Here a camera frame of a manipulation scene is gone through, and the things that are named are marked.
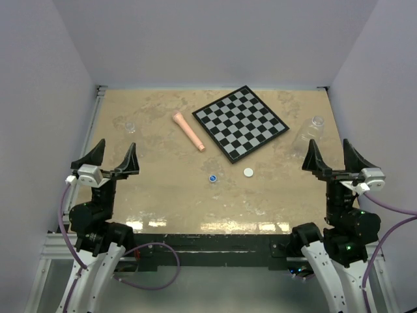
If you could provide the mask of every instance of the plastic bottle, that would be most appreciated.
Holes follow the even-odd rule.
[[[323,132],[324,119],[321,116],[305,120],[293,142],[293,153],[298,157],[305,157],[310,139],[314,139],[318,143],[323,136]]]

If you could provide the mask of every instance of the table surface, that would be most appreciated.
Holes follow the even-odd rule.
[[[231,164],[192,112],[232,90],[108,90],[91,147],[106,139],[102,168],[118,166],[137,144],[140,174],[117,183],[113,220],[136,233],[289,233],[314,222],[326,226],[326,184],[302,171],[291,144],[306,119],[324,117],[319,147],[324,161],[343,168],[343,151],[325,91],[259,90],[255,93],[290,128]],[[180,110],[206,147],[199,152],[171,118]],[[136,131],[128,134],[125,123]],[[254,170],[253,177],[243,174]],[[209,181],[216,175],[215,183]],[[89,201],[81,187],[77,203]]]

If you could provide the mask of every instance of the chessboard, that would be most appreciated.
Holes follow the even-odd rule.
[[[248,86],[193,115],[232,164],[289,130]]]

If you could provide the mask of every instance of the black square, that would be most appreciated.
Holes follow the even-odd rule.
[[[231,158],[237,158],[239,156],[239,153],[236,150],[233,150],[229,153],[229,155],[231,156]]]
[[[240,147],[241,145],[242,144],[239,141],[237,141],[237,140],[235,140],[234,142],[232,142],[232,146],[235,147],[235,148]]]
[[[259,142],[263,142],[266,138],[262,134],[260,134],[256,136],[256,139],[258,139]]]
[[[230,135],[232,132],[229,130],[229,129],[223,129],[222,130],[222,134],[225,136],[225,137],[227,137],[228,135]]]
[[[229,140],[227,140],[226,138],[223,138],[222,140],[220,140],[220,144],[225,147],[226,145],[229,144]]]
[[[215,135],[218,134],[220,132],[220,130],[217,127],[213,127],[212,129],[210,129],[210,132]]]
[[[236,131],[236,132],[233,133],[233,136],[236,137],[236,138],[240,138],[243,135],[242,135],[242,133],[240,131]]]
[[[271,133],[271,134],[273,134],[273,135],[275,135],[278,131],[276,130],[276,128],[275,127],[271,127],[270,129],[268,129],[269,130],[269,132]]]
[[[224,124],[226,127],[230,127],[230,126],[232,126],[232,125],[233,125],[233,123],[232,123],[232,122],[230,122],[230,119],[226,119],[226,120],[223,122],[223,124]]]
[[[255,117],[253,114],[251,114],[251,115],[247,116],[247,118],[248,118],[248,120],[250,120],[251,122],[253,122],[254,120],[256,120],[256,117]]]
[[[245,136],[245,138],[247,139],[247,140],[251,140],[252,138],[254,138],[255,136],[251,133],[251,132],[249,132],[249,133],[247,133],[246,135],[244,135]]]
[[[250,149],[252,149],[252,148],[253,148],[253,145],[252,145],[250,142],[246,142],[246,143],[244,143],[243,147],[244,147],[246,150],[250,150]]]
[[[243,123],[241,122],[241,121],[239,121],[239,122],[237,122],[237,123],[235,123],[235,126],[238,128],[238,129],[241,129],[243,126],[245,126],[245,125],[243,125]]]
[[[240,112],[236,115],[236,117],[240,120],[243,120],[245,118],[245,115],[242,112]]]
[[[214,123],[215,125],[219,125],[221,122],[222,122],[222,121],[221,121],[218,117],[216,117],[215,119],[213,119],[213,123]]]
[[[204,124],[207,124],[207,123],[210,121],[210,119],[209,119],[207,116],[204,116],[204,117],[201,119],[201,121],[202,121]]]
[[[264,131],[266,131],[266,127],[265,127],[265,126],[263,126],[263,125],[261,125],[261,126],[259,126],[259,127],[258,127],[258,130],[259,130],[260,132],[264,132]]]

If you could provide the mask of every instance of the purple cable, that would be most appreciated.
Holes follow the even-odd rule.
[[[384,208],[386,208],[386,209],[388,209],[388,210],[391,210],[391,211],[394,211],[394,212],[398,212],[398,213],[403,213],[403,214],[410,214],[410,213],[412,213],[412,214],[410,214],[410,215],[417,215],[417,213],[413,213],[412,211],[401,210],[401,209],[398,209],[398,208],[396,208],[396,207],[392,207],[391,205],[386,205],[385,203],[382,203],[382,202],[380,202],[380,201],[378,201],[378,200],[374,201],[374,200],[373,200],[373,198],[370,198],[367,194],[365,194],[365,196],[366,196],[368,199],[370,199],[372,202],[374,202],[374,203],[376,203],[377,205],[380,205],[381,207],[384,207]],[[406,223],[408,223],[408,222],[411,222],[411,221],[413,221],[413,220],[417,220],[417,216],[413,216],[413,217],[407,218],[407,219],[405,219],[405,220],[403,220],[403,221],[401,221],[401,222],[399,222],[399,223],[395,224],[394,226],[392,226],[392,227],[391,227],[391,228],[390,228],[390,229],[389,229],[389,230],[385,233],[385,235],[382,237],[382,239],[379,241],[379,243],[378,243],[378,245],[377,245],[377,247],[376,247],[375,251],[374,251],[374,252],[373,252],[373,254],[372,254],[371,259],[369,260],[369,262],[368,262],[368,264],[367,264],[367,267],[366,267],[366,270],[365,270],[365,273],[364,273],[364,277],[363,277],[363,279],[362,279],[362,293],[364,294],[364,301],[365,301],[366,310],[367,310],[367,312],[368,312],[368,313],[371,313],[371,307],[370,307],[370,305],[369,305],[369,299],[367,298],[367,294],[366,294],[365,288],[366,288],[366,282],[367,282],[367,279],[368,279],[369,274],[370,274],[370,272],[371,272],[371,268],[372,268],[372,266],[373,266],[373,263],[375,262],[375,259],[377,258],[378,252],[379,252],[379,250],[381,249],[382,245],[384,244],[385,240],[388,238],[388,236],[389,236],[389,235],[391,235],[391,233],[392,233],[394,230],[396,230],[398,227],[400,227],[400,226],[402,226],[402,225],[404,225],[404,224],[406,224]]]
[[[402,210],[402,209],[399,209],[397,207],[393,207],[392,205],[385,204],[385,203],[379,201],[378,199],[375,199],[368,192],[365,192],[364,195],[369,200],[371,200],[373,203],[375,203],[375,204],[379,205],[380,207],[383,207],[383,208],[385,208],[387,210],[390,210],[390,211],[393,211],[393,212],[397,212],[397,213],[401,213],[401,214],[407,214],[407,215],[417,216],[417,212],[416,211]]]
[[[141,249],[141,248],[145,248],[145,247],[147,247],[149,245],[164,246],[164,247],[166,247],[167,249],[169,249],[174,254],[174,257],[177,260],[177,271],[175,272],[175,275],[173,276],[173,278],[171,278],[171,280],[169,282],[167,282],[166,284],[164,284],[162,286],[158,286],[158,287],[148,287],[148,286],[137,285],[137,284],[134,284],[133,282],[128,282],[127,280],[123,280],[123,279],[118,278],[116,276],[113,276],[113,278],[115,280],[119,281],[119,282],[122,282],[123,284],[129,285],[131,287],[135,287],[135,288],[138,288],[138,289],[142,289],[142,290],[161,290],[161,289],[167,288],[169,285],[171,285],[177,279],[177,277],[178,277],[178,275],[180,273],[180,259],[178,257],[178,254],[175,252],[175,250],[172,249],[169,245],[167,245],[165,243],[146,243],[144,245],[140,245],[140,246],[137,246],[137,247],[135,247],[133,249],[130,249],[124,255],[126,256],[126,255],[132,253],[135,250],[138,250],[138,249]]]
[[[77,252],[75,251],[74,247],[71,245],[71,241],[68,238],[68,235],[66,234],[65,227],[64,227],[64,221],[63,221],[64,199],[65,199],[66,193],[68,192],[69,189],[70,189],[70,185],[68,184],[68,186],[65,188],[65,191],[64,191],[63,196],[61,198],[61,206],[59,207],[59,210],[58,210],[58,225],[59,225],[59,229],[61,230],[61,233],[64,237],[64,241],[66,243],[66,246],[70,250],[72,256],[77,261],[79,266],[81,266],[82,269],[86,269],[87,266],[81,261]]]
[[[81,277],[82,270],[83,270],[82,268],[79,268],[79,270],[77,272],[78,278]],[[74,289],[76,288],[76,284],[78,282],[78,278],[74,279],[74,281],[72,282],[70,291],[68,292],[68,295],[66,296],[66,300],[65,300],[65,304],[64,304],[64,308],[63,308],[63,313],[66,313],[67,312],[67,308],[68,308],[68,305],[70,304],[70,300],[71,300],[72,293],[74,292]]]

